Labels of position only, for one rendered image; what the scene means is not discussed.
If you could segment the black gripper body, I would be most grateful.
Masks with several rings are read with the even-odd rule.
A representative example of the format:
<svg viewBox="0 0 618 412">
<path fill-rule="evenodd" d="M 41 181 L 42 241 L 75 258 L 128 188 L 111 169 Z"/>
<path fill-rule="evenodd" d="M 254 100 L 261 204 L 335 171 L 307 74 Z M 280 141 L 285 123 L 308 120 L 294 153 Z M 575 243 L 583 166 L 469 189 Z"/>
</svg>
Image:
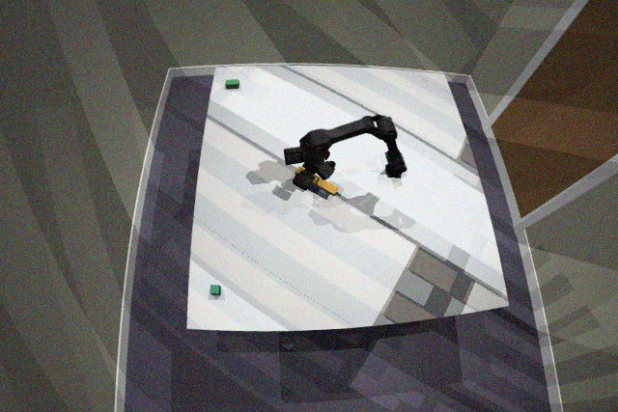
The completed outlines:
<svg viewBox="0 0 618 412">
<path fill-rule="evenodd" d="M 330 151 L 322 153 L 322 159 L 319 163 L 316 164 L 311 164 L 309 162 L 307 162 L 306 159 L 304 159 L 304 164 L 302 165 L 304 169 L 303 171 L 303 175 L 300 173 L 297 173 L 296 176 L 293 179 L 293 184 L 296 185 L 297 187 L 303 189 L 303 190 L 307 190 L 309 188 L 309 186 L 312 183 L 312 177 L 313 175 L 313 170 L 314 168 L 317 169 L 317 167 L 320 165 L 320 163 L 322 162 L 323 158 L 326 161 L 330 156 Z"/>
</svg>

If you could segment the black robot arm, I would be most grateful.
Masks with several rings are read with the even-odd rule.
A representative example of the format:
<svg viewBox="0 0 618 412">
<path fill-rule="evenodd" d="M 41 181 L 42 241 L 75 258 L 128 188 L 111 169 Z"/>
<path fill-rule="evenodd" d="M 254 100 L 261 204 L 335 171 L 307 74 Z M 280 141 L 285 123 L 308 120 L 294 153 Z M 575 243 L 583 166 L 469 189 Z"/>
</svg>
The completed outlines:
<svg viewBox="0 0 618 412">
<path fill-rule="evenodd" d="M 377 127 L 375 127 L 374 122 L 377 123 Z M 374 117 L 365 116 L 362 120 L 359 119 L 329 130 L 308 131 L 299 139 L 299 147 L 284 149 L 286 165 L 303 163 L 304 159 L 311 164 L 319 163 L 322 159 L 322 153 L 328 152 L 333 144 L 365 133 L 373 134 L 386 143 L 388 152 L 384 154 L 388 163 L 385 164 L 385 172 L 388 178 L 400 178 L 401 173 L 405 172 L 407 167 L 403 155 L 397 147 L 398 132 L 393 120 L 381 114 Z M 314 168 L 313 174 L 317 173 L 322 180 L 329 179 L 334 173 L 335 166 L 334 161 L 324 162 L 323 158 L 317 169 Z"/>
</svg>

